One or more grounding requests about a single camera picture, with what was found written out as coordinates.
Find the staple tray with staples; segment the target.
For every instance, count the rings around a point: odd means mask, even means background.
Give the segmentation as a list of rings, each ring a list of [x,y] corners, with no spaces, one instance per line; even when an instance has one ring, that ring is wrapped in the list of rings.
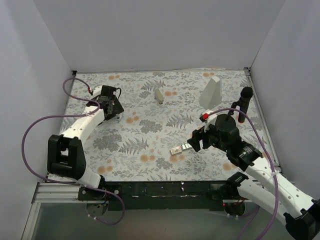
[[[184,143],[180,146],[180,148],[182,151],[186,151],[186,150],[192,149],[193,147],[189,143]]]

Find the white staple box sleeve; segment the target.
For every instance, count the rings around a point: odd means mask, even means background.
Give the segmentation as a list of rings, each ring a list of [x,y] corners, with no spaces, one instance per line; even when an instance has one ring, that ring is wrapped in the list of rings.
[[[181,152],[182,152],[182,149],[181,149],[180,146],[174,147],[174,148],[171,148],[171,149],[170,149],[171,155],[179,154],[179,153],[181,153]]]

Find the light blue stapler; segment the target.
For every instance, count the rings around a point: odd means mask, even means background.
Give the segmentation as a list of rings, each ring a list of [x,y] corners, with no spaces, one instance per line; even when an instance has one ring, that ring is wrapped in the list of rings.
[[[120,121],[123,118],[123,114],[117,114],[116,116],[114,116],[113,118],[111,118],[109,121],[110,122],[116,122],[116,121]]]

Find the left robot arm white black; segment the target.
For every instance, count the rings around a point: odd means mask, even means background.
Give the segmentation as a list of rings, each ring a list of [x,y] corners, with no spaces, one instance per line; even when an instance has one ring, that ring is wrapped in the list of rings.
[[[117,92],[122,90],[108,85],[97,87],[92,93],[93,98],[85,105],[84,116],[61,135],[52,135],[48,140],[48,172],[90,186],[89,194],[95,200],[103,199],[107,191],[101,184],[102,176],[87,166],[84,143],[98,125],[118,120],[124,112]]]

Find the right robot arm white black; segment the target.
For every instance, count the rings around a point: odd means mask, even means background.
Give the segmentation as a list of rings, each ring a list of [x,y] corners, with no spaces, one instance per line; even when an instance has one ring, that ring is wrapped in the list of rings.
[[[205,112],[205,124],[194,130],[188,144],[199,152],[209,147],[226,153],[228,160],[241,169],[227,179],[224,187],[232,199],[240,196],[273,213],[296,240],[312,240],[320,232],[320,201],[304,193],[281,173],[273,171],[263,154],[240,137],[232,117]]]

